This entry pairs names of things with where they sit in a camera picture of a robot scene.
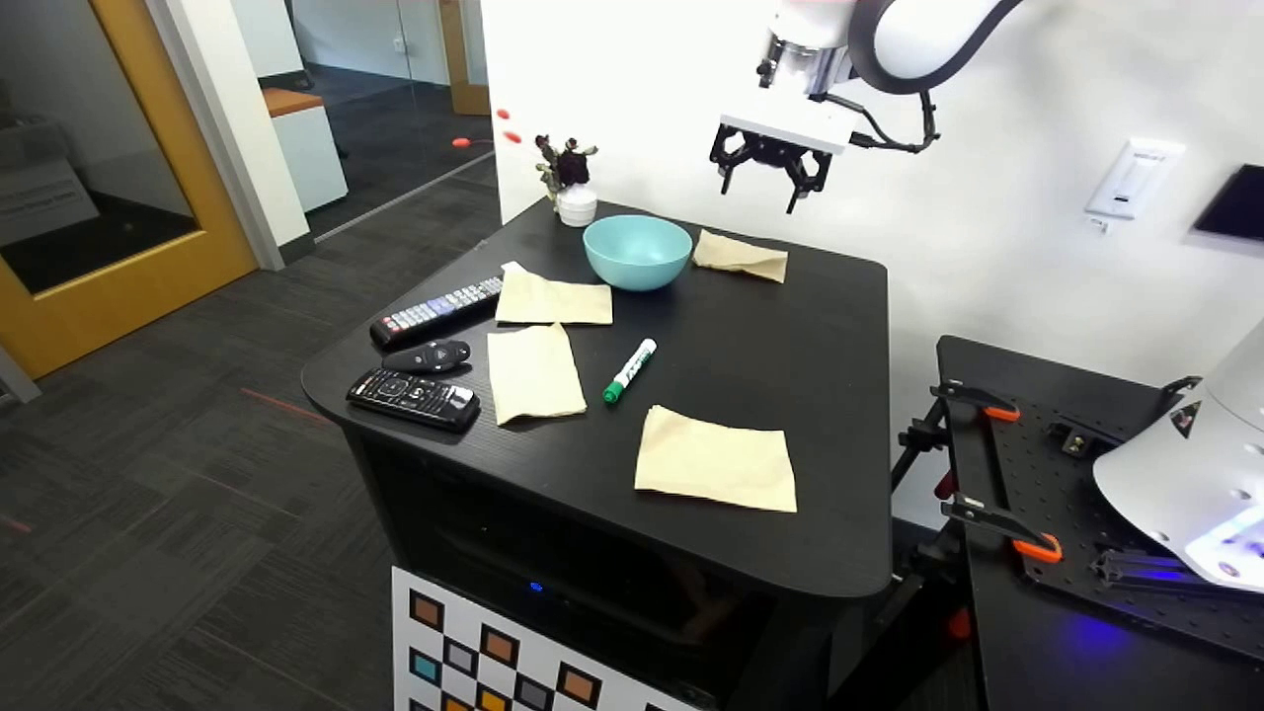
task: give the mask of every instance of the black cable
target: black cable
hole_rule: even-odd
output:
[[[897,143],[892,136],[879,131],[879,123],[878,123],[861,103],[854,103],[854,99],[846,99],[846,95],[820,95],[820,99],[833,103],[833,109],[846,109],[846,111],[861,114],[861,119],[868,123],[868,131],[878,136],[878,140],[872,140],[872,136],[854,136],[854,147],[920,156],[920,151],[926,151],[926,147],[938,140],[938,131],[934,131],[934,103],[932,103],[926,91],[916,91],[916,99],[920,99],[920,143]]]

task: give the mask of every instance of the checkerboard pattern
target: checkerboard pattern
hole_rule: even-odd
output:
[[[406,568],[391,619],[393,711],[693,711]]]

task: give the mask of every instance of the gray carpet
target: gray carpet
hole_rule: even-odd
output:
[[[298,365],[498,231],[493,163],[0,414],[0,709],[388,709],[388,543]]]
[[[309,214],[312,238],[488,156],[488,119],[451,114],[444,87],[339,69],[312,69],[309,80],[346,180],[346,199]]]

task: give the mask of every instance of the remote control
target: remote control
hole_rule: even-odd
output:
[[[476,421],[476,397],[470,388],[406,373],[363,373],[350,384],[346,403],[437,430],[470,430]]]
[[[429,340],[437,331],[451,331],[451,328],[463,328],[463,324],[473,324],[473,322],[488,315],[498,297],[500,297],[500,282],[488,276],[488,282],[442,294],[434,302],[388,311],[365,331],[369,331],[369,340],[377,349],[417,346],[417,340]]]
[[[388,353],[383,367],[409,373],[409,377],[470,373],[470,346],[466,340],[425,340],[417,349]]]

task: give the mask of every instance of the marker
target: marker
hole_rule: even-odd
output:
[[[638,349],[631,353],[631,359],[609,380],[609,388],[601,390],[601,403],[620,403],[626,384],[637,380],[637,373],[642,367],[647,355],[654,355],[660,346],[654,340],[638,340]]]

